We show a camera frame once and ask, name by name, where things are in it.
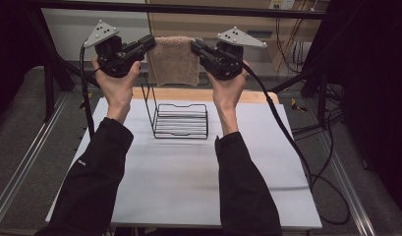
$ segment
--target white table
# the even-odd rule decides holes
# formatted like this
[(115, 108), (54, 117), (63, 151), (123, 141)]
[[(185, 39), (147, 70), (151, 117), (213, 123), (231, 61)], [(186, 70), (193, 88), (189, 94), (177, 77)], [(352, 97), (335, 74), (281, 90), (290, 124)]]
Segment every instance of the white table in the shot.
[[(193, 103), (182, 100), (157, 102)], [(213, 103), (203, 103), (208, 111), (207, 140), (157, 140), (152, 134), (144, 101), (133, 99), (124, 125), (135, 138), (127, 153), (113, 225), (220, 227), (214, 141), (222, 133)], [(93, 114), (95, 127), (106, 115), (107, 107), (106, 100), (101, 98)], [(276, 107), (290, 130), (283, 106)], [(321, 228), (299, 156), (277, 126), (268, 105), (239, 103), (237, 109), (241, 134), (274, 198), (282, 228)], [(85, 151), (88, 142), (86, 132), (74, 161)]]

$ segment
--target dish rack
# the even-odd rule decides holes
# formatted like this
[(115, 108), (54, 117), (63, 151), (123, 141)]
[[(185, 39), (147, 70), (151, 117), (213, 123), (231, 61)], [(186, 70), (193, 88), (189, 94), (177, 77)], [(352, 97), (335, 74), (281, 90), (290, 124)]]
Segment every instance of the dish rack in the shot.
[(156, 139), (207, 139), (208, 123), (205, 104), (157, 104), (154, 86), (142, 84), (145, 106)]

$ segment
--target beige towel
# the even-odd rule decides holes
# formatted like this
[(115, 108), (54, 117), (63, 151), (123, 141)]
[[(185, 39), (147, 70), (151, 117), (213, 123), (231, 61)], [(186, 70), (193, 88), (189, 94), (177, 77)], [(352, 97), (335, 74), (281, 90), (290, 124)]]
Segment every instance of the beige towel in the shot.
[(156, 37), (156, 45), (147, 52), (148, 81), (158, 86), (199, 83), (199, 57), (191, 51), (191, 41), (185, 36)]

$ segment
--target black sleeve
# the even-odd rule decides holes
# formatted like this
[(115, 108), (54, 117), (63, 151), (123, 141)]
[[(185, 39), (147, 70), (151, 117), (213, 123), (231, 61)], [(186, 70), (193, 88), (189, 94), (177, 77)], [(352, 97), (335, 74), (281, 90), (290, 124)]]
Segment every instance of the black sleeve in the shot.
[(216, 138), (221, 224), (226, 235), (282, 235), (276, 205), (239, 132)]
[(102, 235), (111, 222), (133, 134), (105, 118), (69, 170), (49, 224), (35, 235)]

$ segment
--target hand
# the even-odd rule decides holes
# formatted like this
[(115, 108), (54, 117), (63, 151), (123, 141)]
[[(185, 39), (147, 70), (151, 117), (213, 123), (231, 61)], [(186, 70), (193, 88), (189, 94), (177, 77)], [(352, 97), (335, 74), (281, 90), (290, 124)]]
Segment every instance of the hand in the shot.
[(213, 103), (218, 111), (223, 135), (237, 132), (236, 106), (246, 85), (247, 72), (243, 69), (240, 75), (228, 81), (217, 80), (211, 73), (206, 74), (213, 85)]
[[(97, 57), (92, 59), (93, 68), (99, 68)], [(96, 80), (108, 101), (108, 114), (106, 117), (124, 124), (130, 111), (130, 102), (133, 98), (133, 86), (140, 73), (140, 61), (136, 61), (127, 76), (119, 79), (107, 76), (101, 70), (96, 72)]]

